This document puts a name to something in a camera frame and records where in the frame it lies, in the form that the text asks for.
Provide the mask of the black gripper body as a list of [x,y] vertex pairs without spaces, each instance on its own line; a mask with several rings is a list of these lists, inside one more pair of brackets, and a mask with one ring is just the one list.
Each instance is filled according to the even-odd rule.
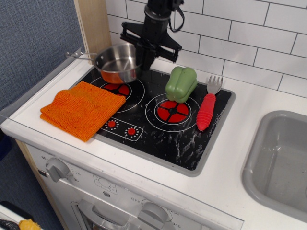
[[163,57],[175,62],[182,46],[168,34],[167,28],[171,11],[159,15],[153,11],[145,11],[142,24],[123,22],[121,39],[131,43],[134,47],[141,44],[144,48],[157,49],[157,57]]

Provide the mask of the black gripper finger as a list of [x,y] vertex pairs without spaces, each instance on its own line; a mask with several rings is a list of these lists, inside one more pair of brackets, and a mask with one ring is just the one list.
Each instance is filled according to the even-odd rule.
[[149,70],[156,57],[157,57],[157,49],[144,48],[144,47],[141,48],[141,59],[142,59],[141,69],[144,71]]
[[141,44],[137,44],[135,46],[135,60],[137,65],[142,65],[143,64],[143,47]]

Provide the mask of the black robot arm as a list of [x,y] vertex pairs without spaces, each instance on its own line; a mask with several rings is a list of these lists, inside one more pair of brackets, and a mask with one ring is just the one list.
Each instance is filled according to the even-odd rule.
[[143,24],[123,22],[120,38],[136,48],[136,64],[142,70],[149,70],[157,57],[176,62],[182,46],[168,34],[168,29],[176,33],[181,30],[172,28],[171,14],[178,11],[185,20],[180,9],[182,0],[149,0],[144,7]]

